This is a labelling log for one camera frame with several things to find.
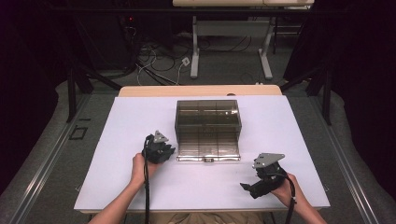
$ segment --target white desk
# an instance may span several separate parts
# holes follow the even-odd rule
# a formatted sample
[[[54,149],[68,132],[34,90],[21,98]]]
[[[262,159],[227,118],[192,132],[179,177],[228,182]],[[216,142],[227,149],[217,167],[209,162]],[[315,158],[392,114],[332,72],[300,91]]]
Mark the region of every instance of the white desk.
[[[302,7],[311,6],[314,0],[173,0],[175,7]],[[266,79],[272,79],[267,52],[274,30],[272,18],[267,21],[198,21],[192,17],[191,78],[198,77],[199,35],[263,37],[259,56]]]
[[[239,92],[241,88],[248,89],[249,86],[229,86],[229,90],[223,92],[232,92],[233,89]],[[238,101],[242,120],[239,139],[241,161],[182,162],[177,161],[176,155],[173,155],[150,180],[151,212],[286,209],[272,194],[254,200],[239,185],[254,184],[259,180],[251,166],[261,152],[284,153],[286,158],[279,163],[286,171],[298,177],[308,201],[316,208],[330,206],[285,96],[141,97],[137,94],[136,97],[115,99],[78,195],[76,210],[83,213],[99,212],[123,190],[130,179],[132,157],[142,150],[148,134],[160,130],[170,139],[168,144],[177,147],[176,106],[177,100],[182,99]],[[128,211],[144,209],[145,193],[142,188]]]

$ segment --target metal bracket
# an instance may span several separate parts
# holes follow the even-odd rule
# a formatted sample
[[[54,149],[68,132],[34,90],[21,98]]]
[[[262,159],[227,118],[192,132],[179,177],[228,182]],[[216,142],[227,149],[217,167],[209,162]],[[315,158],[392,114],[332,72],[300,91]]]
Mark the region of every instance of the metal bracket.
[[[160,133],[160,131],[155,131],[154,134],[154,143],[162,143],[162,142],[167,142],[169,139],[167,139],[163,134]]]
[[[263,168],[285,158],[285,154],[262,153],[254,160],[253,168]]]

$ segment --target transparent acrylic box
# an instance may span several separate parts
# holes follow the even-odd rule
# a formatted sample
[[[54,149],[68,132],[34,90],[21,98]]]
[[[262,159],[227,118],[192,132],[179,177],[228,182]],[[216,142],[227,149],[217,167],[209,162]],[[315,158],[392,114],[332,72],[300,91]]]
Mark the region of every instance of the transparent acrylic box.
[[[178,161],[239,161],[242,124],[236,100],[178,101]]]

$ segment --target white tabletop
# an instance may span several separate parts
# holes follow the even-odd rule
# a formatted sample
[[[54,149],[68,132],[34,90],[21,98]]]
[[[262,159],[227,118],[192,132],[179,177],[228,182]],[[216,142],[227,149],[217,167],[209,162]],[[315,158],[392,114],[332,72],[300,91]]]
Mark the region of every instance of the white tabletop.
[[[272,194],[254,200],[239,183],[259,181],[252,168],[262,152],[282,153],[279,164],[299,179],[316,208],[330,206],[285,96],[117,97],[78,195],[75,209],[98,212],[123,190],[131,176],[132,157],[147,135],[159,130],[177,148],[177,100],[236,99],[242,120],[241,161],[177,161],[176,154],[150,179],[150,210],[264,211],[286,207]],[[143,211],[142,188],[129,211]]]
[[[173,0],[175,7],[283,7],[311,6],[315,0]]]

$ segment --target electrical outlet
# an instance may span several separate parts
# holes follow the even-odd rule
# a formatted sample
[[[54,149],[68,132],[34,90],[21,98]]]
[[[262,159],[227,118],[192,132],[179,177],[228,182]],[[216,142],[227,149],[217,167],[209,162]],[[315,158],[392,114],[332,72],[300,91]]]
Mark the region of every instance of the electrical outlet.
[[[183,60],[181,60],[184,64],[184,66],[187,66],[190,64],[190,59],[188,57],[185,57]]]

